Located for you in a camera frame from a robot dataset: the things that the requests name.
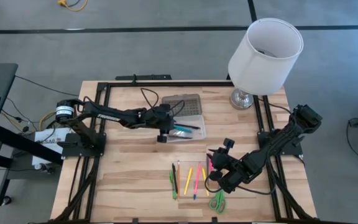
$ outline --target yellow cable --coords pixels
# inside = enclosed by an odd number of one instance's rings
[[[67,6],[67,2],[66,0],[59,0],[57,1],[57,4],[66,7],[68,10],[70,10],[71,12],[80,12],[81,10],[83,10],[85,8],[85,6],[87,5],[88,0],[85,0],[85,3],[79,8],[79,9],[72,9],[70,7]]]
[[[51,111],[51,112],[45,114],[45,116],[43,116],[43,117],[41,118],[40,123],[39,123],[39,129],[40,129],[40,131],[42,131],[42,123],[43,123],[44,121],[48,120],[48,119],[49,119],[52,115],[54,115],[54,114],[55,114],[55,111]]]
[[[19,125],[19,123],[13,119],[10,119],[10,117],[8,117],[4,112],[1,113],[6,119],[8,119],[8,121],[11,122],[11,124],[13,126],[15,126],[17,129],[19,130],[23,130],[23,127],[21,125]]]

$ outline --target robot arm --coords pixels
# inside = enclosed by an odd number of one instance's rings
[[[229,156],[234,141],[225,139],[223,144],[226,148],[210,149],[213,155],[207,154],[216,169],[211,172],[209,178],[217,181],[220,188],[227,193],[231,193],[241,182],[249,184],[262,172],[270,156],[281,154],[287,144],[299,143],[303,139],[300,135],[316,131],[321,120],[322,117],[308,105],[298,105],[293,110],[288,124],[281,130],[276,129],[271,132],[263,148],[247,153],[240,159]],[[222,169],[229,172],[223,176]]]
[[[77,115],[75,108],[79,111],[82,106],[81,114]],[[166,142],[167,134],[173,129],[174,120],[170,115],[170,105],[161,104],[147,110],[138,108],[133,110],[117,110],[107,106],[97,105],[92,101],[81,101],[78,99],[62,100],[57,104],[56,121],[60,124],[69,125],[77,133],[81,142],[85,146],[95,146],[98,144],[98,133],[94,129],[86,127],[82,122],[85,118],[101,118],[120,123],[123,127],[153,128],[159,129],[160,135],[157,136],[158,142]]]

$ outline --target teal object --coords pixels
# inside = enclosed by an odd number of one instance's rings
[[[226,209],[226,200],[224,199],[223,190],[216,193],[215,197],[209,201],[209,208],[216,210],[216,213],[222,214]]]
[[[183,131],[183,132],[186,132],[186,133],[191,133],[191,130],[190,130],[190,129],[186,129],[186,128],[179,127],[179,126],[176,126],[176,125],[174,125],[173,127],[174,127],[176,130],[178,130],[178,131]]]

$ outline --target table lamp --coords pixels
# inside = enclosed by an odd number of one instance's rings
[[[281,89],[302,50],[302,36],[293,25],[272,18],[253,22],[229,62],[229,76],[236,88],[231,105],[244,110],[253,104],[252,95]]]

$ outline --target silver lamp base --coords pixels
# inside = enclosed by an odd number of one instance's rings
[[[254,97],[239,89],[234,89],[230,95],[230,104],[237,110],[248,109],[254,103]]]

